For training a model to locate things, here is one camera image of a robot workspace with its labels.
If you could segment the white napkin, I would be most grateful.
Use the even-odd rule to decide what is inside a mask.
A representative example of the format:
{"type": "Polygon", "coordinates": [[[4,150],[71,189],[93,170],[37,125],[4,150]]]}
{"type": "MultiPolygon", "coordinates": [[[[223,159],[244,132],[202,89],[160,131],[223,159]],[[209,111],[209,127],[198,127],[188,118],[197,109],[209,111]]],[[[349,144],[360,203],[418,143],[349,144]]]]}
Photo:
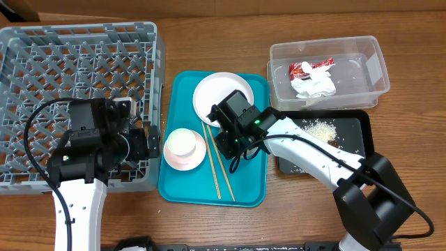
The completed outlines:
{"type": "Polygon", "coordinates": [[[298,93],[297,98],[320,98],[333,96],[336,87],[328,71],[312,75],[309,79],[291,80],[292,88],[298,93]]]}

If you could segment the pink bowl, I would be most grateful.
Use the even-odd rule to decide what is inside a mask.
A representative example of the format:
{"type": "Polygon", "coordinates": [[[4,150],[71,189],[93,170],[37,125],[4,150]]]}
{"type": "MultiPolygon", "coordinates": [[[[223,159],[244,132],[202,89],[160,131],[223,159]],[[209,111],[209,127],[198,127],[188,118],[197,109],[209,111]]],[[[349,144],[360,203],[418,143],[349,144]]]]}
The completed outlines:
{"type": "Polygon", "coordinates": [[[192,130],[196,137],[195,150],[186,156],[174,155],[168,148],[167,142],[164,144],[164,159],[167,164],[178,171],[186,172],[198,167],[206,157],[206,143],[203,137],[192,130]]]}

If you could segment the brown food scrap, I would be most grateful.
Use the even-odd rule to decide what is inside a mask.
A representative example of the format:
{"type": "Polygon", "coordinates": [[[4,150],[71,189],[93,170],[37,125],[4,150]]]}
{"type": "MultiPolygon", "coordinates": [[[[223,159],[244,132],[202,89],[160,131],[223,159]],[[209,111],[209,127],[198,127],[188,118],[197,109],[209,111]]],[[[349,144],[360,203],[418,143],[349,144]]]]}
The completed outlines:
{"type": "Polygon", "coordinates": [[[330,140],[330,141],[328,142],[328,144],[331,145],[331,146],[333,146],[333,147],[339,148],[339,144],[338,144],[338,142],[335,141],[335,140],[330,140]]]}

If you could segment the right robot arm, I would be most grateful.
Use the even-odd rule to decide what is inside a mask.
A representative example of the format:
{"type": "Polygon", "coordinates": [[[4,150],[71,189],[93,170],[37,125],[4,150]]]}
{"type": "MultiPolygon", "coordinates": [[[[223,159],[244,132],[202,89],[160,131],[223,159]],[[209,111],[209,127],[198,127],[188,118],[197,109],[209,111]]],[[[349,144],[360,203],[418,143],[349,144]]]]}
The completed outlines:
{"type": "Polygon", "coordinates": [[[213,105],[207,117],[222,129],[216,143],[232,161],[231,173],[248,151],[264,151],[292,162],[332,192],[347,231],[339,250],[381,250],[414,212],[411,195],[381,154],[365,158],[335,148],[275,108],[260,111],[239,90],[213,105]]]}

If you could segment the red snack wrapper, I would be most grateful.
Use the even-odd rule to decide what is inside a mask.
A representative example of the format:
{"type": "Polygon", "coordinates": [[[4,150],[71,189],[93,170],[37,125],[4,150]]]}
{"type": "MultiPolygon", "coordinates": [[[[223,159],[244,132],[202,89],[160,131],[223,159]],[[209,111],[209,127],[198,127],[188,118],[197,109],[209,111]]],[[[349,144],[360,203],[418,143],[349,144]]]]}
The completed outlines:
{"type": "Polygon", "coordinates": [[[290,80],[309,79],[312,75],[328,71],[335,61],[332,57],[320,62],[310,63],[307,61],[292,63],[289,66],[290,80]]]}

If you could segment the white cup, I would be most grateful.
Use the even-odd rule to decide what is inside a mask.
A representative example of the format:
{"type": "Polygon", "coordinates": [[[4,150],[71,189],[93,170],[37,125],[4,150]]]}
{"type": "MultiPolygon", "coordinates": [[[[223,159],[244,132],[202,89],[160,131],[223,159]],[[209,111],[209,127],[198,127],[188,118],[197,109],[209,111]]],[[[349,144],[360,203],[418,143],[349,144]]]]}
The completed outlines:
{"type": "Polygon", "coordinates": [[[189,155],[195,150],[195,134],[187,128],[176,129],[168,136],[167,146],[174,155],[189,155]]]}

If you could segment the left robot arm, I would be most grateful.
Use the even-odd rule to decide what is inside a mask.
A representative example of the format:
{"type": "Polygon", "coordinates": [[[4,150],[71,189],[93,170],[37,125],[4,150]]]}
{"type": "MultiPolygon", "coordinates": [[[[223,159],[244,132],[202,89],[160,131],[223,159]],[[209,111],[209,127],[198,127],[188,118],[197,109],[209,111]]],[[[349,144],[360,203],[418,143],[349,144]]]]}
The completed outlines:
{"type": "Polygon", "coordinates": [[[136,128],[132,98],[74,100],[70,129],[47,161],[56,186],[56,250],[99,250],[109,172],[123,162],[159,158],[159,135],[136,128]]]}

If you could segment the white rice pile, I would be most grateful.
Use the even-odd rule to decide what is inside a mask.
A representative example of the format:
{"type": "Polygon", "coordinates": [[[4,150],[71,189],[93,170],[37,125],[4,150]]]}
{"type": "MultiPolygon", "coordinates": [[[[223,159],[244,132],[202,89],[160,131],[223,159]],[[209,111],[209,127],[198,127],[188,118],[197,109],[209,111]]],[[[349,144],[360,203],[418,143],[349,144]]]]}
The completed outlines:
{"type": "Polygon", "coordinates": [[[331,122],[319,121],[309,122],[303,127],[303,130],[309,135],[328,143],[336,139],[337,129],[331,122]]]}

